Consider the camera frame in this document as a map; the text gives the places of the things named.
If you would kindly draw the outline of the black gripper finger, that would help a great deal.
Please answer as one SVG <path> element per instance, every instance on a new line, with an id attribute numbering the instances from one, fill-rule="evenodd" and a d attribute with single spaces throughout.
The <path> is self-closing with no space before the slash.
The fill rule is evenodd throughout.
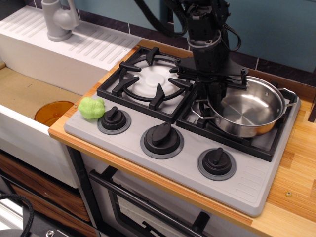
<path id="1" fill-rule="evenodd" d="M 209 82 L 203 80 L 196 80 L 197 95 L 200 99 L 208 99 Z"/>
<path id="2" fill-rule="evenodd" d="M 209 86 L 209 103 L 216 109 L 220 106 L 223 98 L 226 97 L 227 88 L 222 82 L 213 82 Z"/>

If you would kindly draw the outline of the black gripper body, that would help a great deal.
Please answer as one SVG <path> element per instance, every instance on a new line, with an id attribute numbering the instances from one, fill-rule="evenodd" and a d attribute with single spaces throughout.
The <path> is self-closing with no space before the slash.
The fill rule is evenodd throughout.
<path id="1" fill-rule="evenodd" d="M 234 62 L 230 57 L 220 63 L 219 68 L 213 72 L 207 69 L 198 69 L 193 57 L 180 58 L 174 63 L 177 75 L 181 79 L 201 81 L 206 84 L 221 81 L 226 87 L 240 90 L 247 90 L 249 87 L 247 81 L 249 70 Z"/>

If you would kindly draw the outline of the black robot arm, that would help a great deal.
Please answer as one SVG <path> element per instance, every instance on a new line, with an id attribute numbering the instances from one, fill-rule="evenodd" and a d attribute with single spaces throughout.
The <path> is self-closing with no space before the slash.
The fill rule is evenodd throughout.
<path id="1" fill-rule="evenodd" d="M 230 58 L 226 24 L 229 3 L 224 0 L 166 0 L 164 3 L 177 16 L 182 31 L 174 32 L 161 23 L 143 0 L 135 2 L 151 25 L 162 34 L 178 38 L 188 34 L 192 57 L 178 59 L 178 74 L 197 83 L 197 93 L 218 108 L 226 97 L 227 88 L 247 90 L 249 70 Z"/>

